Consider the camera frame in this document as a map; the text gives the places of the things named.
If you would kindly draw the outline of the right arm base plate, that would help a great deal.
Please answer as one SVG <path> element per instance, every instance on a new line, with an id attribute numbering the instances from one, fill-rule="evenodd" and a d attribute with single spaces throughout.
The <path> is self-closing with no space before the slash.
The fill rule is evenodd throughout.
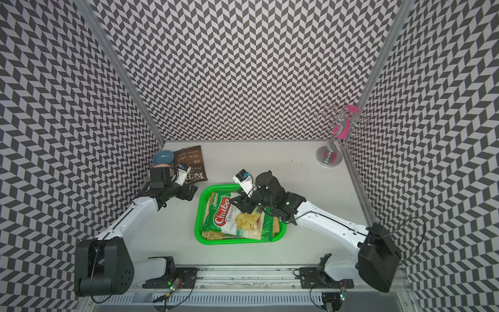
<path id="1" fill-rule="evenodd" d="M 301 288 L 312 289 L 312 288 L 325 288 L 325 289 L 353 289 L 354 282 L 352 279 L 343 279 L 341 281 L 335 281 L 329 277 L 324 271 L 319 271 L 315 267 L 300 267 L 296 277 L 300 280 Z"/>

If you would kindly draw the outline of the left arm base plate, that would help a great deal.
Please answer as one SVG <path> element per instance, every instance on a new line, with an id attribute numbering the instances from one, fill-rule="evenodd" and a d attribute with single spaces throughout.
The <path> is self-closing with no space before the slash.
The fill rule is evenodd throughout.
<path id="1" fill-rule="evenodd" d="M 182 289 L 193 289 L 196 283 L 198 269 L 196 267 L 179 267 L 172 273 L 160 278 L 150 279 L 143 283 L 143 289 L 172 289 L 175 282 Z"/>

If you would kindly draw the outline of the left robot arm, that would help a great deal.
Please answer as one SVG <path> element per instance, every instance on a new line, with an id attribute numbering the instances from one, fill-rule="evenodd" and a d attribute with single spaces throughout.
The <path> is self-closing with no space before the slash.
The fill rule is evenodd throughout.
<path id="1" fill-rule="evenodd" d="M 172 198 L 191 201 L 197 191 L 186 179 L 191 168 L 183 163 L 150 170 L 149 182 L 129 208 L 97 237 L 82 240 L 75 249 L 74 293 L 78 297 L 123 295 L 150 280 L 176 279 L 171 256 L 133 261 L 129 246 L 136 234 Z"/>

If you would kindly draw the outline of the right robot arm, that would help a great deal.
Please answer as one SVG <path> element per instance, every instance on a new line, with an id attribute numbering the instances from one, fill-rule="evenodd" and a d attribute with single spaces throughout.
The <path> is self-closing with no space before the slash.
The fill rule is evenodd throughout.
<path id="1" fill-rule="evenodd" d="M 377 291 L 391 290 L 402 252 L 385 227 L 356 224 L 328 213 L 303 196 L 287 192 L 271 171 L 254 178 L 241 170 L 233 180 L 240 190 L 231 202 L 241 212 L 253 213 L 261 208 L 286 224 L 309 228 L 347 249 L 347 254 L 326 254 L 320 260 L 317 270 L 323 284 L 361 278 Z"/>

